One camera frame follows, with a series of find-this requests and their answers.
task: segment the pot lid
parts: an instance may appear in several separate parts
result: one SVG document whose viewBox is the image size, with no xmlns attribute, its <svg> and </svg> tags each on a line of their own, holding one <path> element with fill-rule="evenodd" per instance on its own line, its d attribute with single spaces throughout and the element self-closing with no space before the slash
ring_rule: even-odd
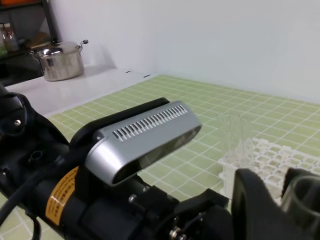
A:
<svg viewBox="0 0 320 240">
<path fill-rule="evenodd" d="M 62 42 L 50 42 L 43 48 L 37 50 L 39 57 L 59 56 L 64 54 L 70 54 L 78 51 L 79 46 L 71 41 Z"/>
</svg>

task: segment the green grid mat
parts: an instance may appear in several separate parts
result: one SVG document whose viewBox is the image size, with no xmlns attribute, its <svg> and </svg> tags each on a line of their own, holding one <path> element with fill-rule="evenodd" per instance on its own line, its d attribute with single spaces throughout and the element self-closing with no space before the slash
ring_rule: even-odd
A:
<svg viewBox="0 0 320 240">
<path fill-rule="evenodd" d="M 223 169 L 217 163 L 222 157 L 216 120 L 219 113 L 243 115 L 252 121 L 257 138 L 320 156 L 319 104 L 169 76 L 157 76 L 49 119 L 70 140 L 88 122 L 160 97 L 184 101 L 203 123 L 190 144 L 140 173 L 147 183 L 180 200 L 206 188 L 219 191 L 223 187 L 218 178 Z M 42 227 L 42 240 L 60 239 L 45 223 Z M 17 208 L 0 228 L 0 240 L 29 240 L 32 230 L 31 221 Z"/>
</svg>

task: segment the stainless steel pot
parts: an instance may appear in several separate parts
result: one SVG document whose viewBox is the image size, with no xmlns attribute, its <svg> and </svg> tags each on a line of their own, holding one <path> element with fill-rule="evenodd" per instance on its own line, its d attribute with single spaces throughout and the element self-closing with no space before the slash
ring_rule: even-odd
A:
<svg viewBox="0 0 320 240">
<path fill-rule="evenodd" d="M 32 50 L 30 53 L 40 62 L 42 74 L 47 81 L 61 81 L 80 76 L 85 68 L 81 58 L 83 40 L 80 45 L 74 42 L 52 42 L 45 48 Z"/>
</svg>

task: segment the white countertop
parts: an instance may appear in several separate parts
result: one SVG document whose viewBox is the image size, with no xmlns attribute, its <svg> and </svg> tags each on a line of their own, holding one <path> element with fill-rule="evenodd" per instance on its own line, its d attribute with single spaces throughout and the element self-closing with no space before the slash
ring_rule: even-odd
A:
<svg viewBox="0 0 320 240">
<path fill-rule="evenodd" d="M 43 77 L 7 87 L 9 92 L 25 95 L 41 115 L 55 113 L 87 103 L 154 77 L 105 66 L 86 66 L 82 76 L 64 81 L 46 81 Z"/>
</svg>

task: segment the pot handle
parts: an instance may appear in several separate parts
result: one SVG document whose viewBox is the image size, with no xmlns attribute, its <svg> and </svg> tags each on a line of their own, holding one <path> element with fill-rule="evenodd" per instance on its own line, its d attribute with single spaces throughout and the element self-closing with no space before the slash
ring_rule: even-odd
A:
<svg viewBox="0 0 320 240">
<path fill-rule="evenodd" d="M 35 51 L 30 50 L 29 54 L 31 54 L 31 55 L 32 55 L 33 59 L 35 59 L 35 60 L 37 60 L 37 61 L 39 62 L 39 59 L 37 58 L 37 56 L 36 56 L 36 52 L 35 52 Z"/>
<path fill-rule="evenodd" d="M 88 44 L 89 43 L 89 41 L 86 39 L 86 40 L 83 40 L 81 43 L 80 43 L 80 47 L 79 47 L 79 52 L 81 53 L 81 51 L 82 51 L 82 49 L 84 48 L 84 44 Z"/>
</svg>

